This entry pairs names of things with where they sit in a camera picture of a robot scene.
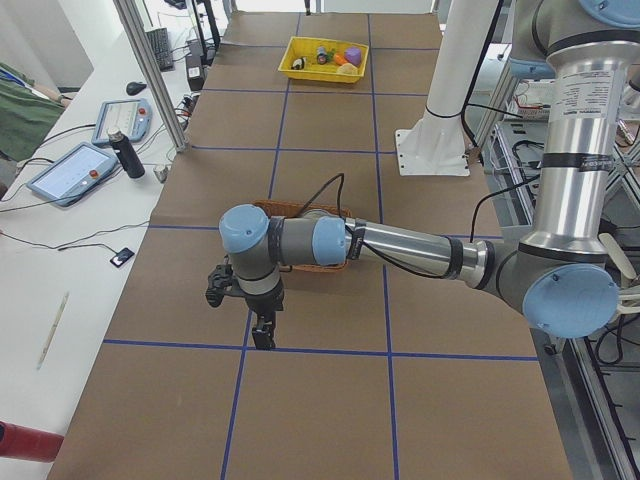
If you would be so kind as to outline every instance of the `purple toy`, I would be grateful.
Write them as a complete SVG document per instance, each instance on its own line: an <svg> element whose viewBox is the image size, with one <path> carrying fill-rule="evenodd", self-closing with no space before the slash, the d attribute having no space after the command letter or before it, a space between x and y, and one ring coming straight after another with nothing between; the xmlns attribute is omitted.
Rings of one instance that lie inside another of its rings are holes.
<svg viewBox="0 0 640 480"><path fill-rule="evenodd" d="M351 65L355 65L356 67L359 67L360 64L362 63L362 52L360 52L360 49L358 47L349 47L344 52L344 58Z"/></svg>

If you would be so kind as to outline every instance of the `keyboard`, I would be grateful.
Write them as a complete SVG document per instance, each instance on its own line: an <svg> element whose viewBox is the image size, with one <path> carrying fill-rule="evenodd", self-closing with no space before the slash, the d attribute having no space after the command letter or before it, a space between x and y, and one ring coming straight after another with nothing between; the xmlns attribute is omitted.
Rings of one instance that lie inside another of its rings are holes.
<svg viewBox="0 0 640 480"><path fill-rule="evenodd" d="M147 32L147 39L156 57L160 70L173 69L173 52L169 44L169 34L166 28L156 28Z"/></svg>

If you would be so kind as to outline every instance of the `tablet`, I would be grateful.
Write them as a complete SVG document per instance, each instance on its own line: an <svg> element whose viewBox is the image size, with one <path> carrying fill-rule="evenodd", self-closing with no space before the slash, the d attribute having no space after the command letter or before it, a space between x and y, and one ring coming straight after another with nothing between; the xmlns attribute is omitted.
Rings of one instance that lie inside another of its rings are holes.
<svg viewBox="0 0 640 480"><path fill-rule="evenodd" d="M68 207L105 180L117 163L115 156L83 142L36 175L27 188Z"/></svg>
<svg viewBox="0 0 640 480"><path fill-rule="evenodd" d="M145 99L104 102L100 107L96 128L91 143L98 147L109 145L107 130L114 125L120 127L131 142L144 137L151 121L151 105Z"/></svg>

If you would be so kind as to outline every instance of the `yellow basket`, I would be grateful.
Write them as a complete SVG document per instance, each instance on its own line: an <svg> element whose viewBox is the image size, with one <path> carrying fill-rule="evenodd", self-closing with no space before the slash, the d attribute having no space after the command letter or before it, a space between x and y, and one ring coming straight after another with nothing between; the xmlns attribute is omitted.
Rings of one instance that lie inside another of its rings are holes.
<svg viewBox="0 0 640 480"><path fill-rule="evenodd" d="M337 73L338 66L333 62L319 65L316 56L318 47L324 47L327 53L344 53L349 47L358 47L362 53L362 62L358 67L357 75L346 75ZM287 51L284 52L278 71L284 73L289 78L298 80L317 80L320 82L356 83L362 77L367 67L367 57L369 47L360 43L342 42L340 40L329 40L326 38L291 37ZM291 66L294 60L304 57L307 63L302 70L293 70Z"/></svg>

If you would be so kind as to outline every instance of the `brown woven basket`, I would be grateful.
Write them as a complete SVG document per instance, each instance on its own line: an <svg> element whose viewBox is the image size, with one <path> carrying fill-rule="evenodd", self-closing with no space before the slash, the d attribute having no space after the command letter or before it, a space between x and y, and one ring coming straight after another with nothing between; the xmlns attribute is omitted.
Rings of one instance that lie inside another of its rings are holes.
<svg viewBox="0 0 640 480"><path fill-rule="evenodd" d="M262 210L264 210L268 217L286 217L286 218L292 218L304 206L303 203L279 202L276 200L256 200L255 202L253 202L253 204L256 207L260 207ZM318 204L312 203L307 207L307 210L314 210L314 209L325 210L331 213L332 215L338 215L338 209L335 206L318 205ZM342 207L342 216L353 217L351 210L345 207ZM347 262L345 261L340 265L330 265L328 267L322 267L320 265L294 265L293 269L301 270L304 272L335 273L344 269L346 266L347 266Z"/></svg>

